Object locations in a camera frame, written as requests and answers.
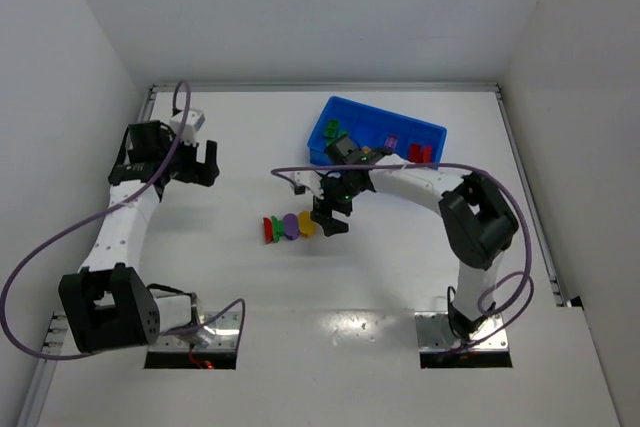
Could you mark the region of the yellow rounded duplo brick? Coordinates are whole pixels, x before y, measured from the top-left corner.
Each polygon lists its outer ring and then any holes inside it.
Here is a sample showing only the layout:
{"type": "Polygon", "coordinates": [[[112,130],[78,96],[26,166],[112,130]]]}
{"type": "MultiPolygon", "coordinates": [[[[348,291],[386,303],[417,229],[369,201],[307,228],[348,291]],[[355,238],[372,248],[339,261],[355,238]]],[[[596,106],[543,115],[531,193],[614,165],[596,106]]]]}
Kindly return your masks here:
{"type": "Polygon", "coordinates": [[[311,219],[311,213],[309,211],[303,211],[298,214],[298,227],[300,235],[303,238],[311,238],[315,235],[316,224],[311,219]]]}

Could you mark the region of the purple rounded brick cluster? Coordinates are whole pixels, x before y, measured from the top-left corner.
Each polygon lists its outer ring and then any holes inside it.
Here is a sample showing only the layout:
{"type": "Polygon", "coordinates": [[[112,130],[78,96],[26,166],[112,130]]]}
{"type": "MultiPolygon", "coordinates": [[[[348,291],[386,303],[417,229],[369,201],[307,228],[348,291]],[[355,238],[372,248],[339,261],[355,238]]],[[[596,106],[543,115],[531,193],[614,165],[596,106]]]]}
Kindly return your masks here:
{"type": "Polygon", "coordinates": [[[300,236],[298,217],[293,213],[287,213],[283,216],[283,231],[288,240],[296,240],[300,236]]]}

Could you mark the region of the green brick cluster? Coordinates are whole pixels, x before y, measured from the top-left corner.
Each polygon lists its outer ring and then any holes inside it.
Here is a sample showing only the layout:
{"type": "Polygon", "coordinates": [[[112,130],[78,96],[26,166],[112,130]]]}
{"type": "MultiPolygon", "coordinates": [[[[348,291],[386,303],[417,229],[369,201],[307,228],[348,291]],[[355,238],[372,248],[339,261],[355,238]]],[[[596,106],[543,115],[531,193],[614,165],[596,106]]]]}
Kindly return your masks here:
{"type": "Polygon", "coordinates": [[[270,218],[272,229],[272,241],[274,243],[279,242],[285,236],[284,222],[282,219],[278,219],[275,216],[270,218]]]}

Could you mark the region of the red half-round brick cluster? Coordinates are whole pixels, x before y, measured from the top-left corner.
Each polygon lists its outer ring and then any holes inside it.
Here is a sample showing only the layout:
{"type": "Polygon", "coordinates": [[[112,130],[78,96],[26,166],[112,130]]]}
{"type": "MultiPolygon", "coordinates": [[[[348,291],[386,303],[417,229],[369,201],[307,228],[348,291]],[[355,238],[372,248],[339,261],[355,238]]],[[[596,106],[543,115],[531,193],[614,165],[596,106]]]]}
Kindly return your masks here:
{"type": "Polygon", "coordinates": [[[273,242],[273,224],[269,217],[263,218],[264,239],[266,244],[273,242]]]}

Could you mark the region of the green sloped duplo brick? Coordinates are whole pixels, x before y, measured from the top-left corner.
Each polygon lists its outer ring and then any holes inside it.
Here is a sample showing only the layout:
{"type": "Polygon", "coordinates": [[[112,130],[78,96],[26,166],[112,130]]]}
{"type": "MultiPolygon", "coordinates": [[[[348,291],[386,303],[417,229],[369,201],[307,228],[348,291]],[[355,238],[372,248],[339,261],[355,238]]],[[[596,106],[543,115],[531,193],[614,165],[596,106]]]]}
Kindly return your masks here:
{"type": "Polygon", "coordinates": [[[339,132],[340,132],[339,121],[336,119],[330,119],[324,128],[322,137],[325,140],[333,140],[338,136],[339,132]]]}

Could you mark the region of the purple rounded duplo brick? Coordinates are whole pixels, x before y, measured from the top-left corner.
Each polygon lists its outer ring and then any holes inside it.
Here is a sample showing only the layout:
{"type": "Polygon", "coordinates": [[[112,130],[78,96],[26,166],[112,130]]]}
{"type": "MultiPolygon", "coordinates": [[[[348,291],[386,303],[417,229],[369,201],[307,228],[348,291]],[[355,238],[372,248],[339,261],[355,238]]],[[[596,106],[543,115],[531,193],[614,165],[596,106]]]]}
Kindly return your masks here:
{"type": "Polygon", "coordinates": [[[397,134],[389,134],[384,141],[383,147],[392,153],[398,153],[400,148],[400,136],[397,134]]]}

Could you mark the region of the red rectangular duplo brick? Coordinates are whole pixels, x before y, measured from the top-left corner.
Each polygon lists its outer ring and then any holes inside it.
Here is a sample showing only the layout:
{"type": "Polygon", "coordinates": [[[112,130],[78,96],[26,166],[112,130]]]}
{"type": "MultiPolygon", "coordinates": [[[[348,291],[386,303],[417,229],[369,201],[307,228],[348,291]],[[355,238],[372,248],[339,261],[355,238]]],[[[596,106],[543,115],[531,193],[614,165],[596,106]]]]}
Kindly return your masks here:
{"type": "Polygon", "coordinates": [[[422,146],[412,143],[408,148],[408,160],[412,163],[420,163],[422,160],[422,146]]]}

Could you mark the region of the red rounded duplo brick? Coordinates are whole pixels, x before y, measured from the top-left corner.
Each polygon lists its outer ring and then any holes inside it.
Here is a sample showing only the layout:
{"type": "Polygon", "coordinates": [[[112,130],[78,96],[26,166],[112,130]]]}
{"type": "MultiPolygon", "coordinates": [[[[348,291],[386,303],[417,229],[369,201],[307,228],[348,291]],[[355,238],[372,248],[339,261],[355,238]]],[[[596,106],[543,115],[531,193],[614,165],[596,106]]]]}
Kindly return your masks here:
{"type": "Polygon", "coordinates": [[[431,145],[426,145],[422,151],[422,163],[431,163],[433,161],[433,149],[431,145]]]}

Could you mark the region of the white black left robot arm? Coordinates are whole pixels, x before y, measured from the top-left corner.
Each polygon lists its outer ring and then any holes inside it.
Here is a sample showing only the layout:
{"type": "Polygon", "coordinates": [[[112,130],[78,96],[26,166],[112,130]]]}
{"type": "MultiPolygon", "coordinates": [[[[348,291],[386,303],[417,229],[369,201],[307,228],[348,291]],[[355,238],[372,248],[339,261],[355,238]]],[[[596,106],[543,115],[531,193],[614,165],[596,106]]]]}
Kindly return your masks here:
{"type": "Polygon", "coordinates": [[[154,344],[163,334],[194,333],[202,317],[193,292],[145,283],[139,274],[148,225],[167,184],[210,187],[219,175],[217,144],[197,159],[203,113],[179,112],[127,127],[108,176],[109,212],[94,247],[58,293],[78,350],[97,354],[154,344]]]}

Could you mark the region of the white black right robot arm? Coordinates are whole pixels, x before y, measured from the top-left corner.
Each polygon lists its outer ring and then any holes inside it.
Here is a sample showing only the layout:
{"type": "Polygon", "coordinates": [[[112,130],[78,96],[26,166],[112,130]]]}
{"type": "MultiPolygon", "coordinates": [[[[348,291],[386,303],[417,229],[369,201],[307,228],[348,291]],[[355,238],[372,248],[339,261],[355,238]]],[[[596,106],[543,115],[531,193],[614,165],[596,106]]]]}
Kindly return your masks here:
{"type": "Polygon", "coordinates": [[[350,215],[353,198],[365,191],[394,195],[440,216],[459,260],[457,286],[448,289],[449,326],[461,341],[470,341],[495,309],[488,289],[495,285],[503,253],[519,230],[499,189],[482,174],[419,168],[387,148],[366,153],[346,135],[332,141],[325,154],[336,166],[369,167],[321,176],[322,194],[313,198],[311,220],[325,236],[349,231],[333,214],[350,215]]]}

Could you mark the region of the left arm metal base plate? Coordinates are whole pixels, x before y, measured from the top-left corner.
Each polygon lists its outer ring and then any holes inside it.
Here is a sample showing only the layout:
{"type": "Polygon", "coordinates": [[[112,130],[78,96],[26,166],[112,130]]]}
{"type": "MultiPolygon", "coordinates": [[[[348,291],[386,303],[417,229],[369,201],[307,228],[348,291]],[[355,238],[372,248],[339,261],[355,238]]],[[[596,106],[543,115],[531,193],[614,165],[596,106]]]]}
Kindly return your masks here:
{"type": "Polygon", "coordinates": [[[211,317],[218,318],[200,329],[195,334],[186,336],[163,336],[148,348],[149,353],[187,354],[190,347],[195,353],[233,354],[238,347],[239,336],[242,333],[243,314],[239,308],[234,308],[224,314],[205,312],[201,321],[209,321],[211,317]]]}

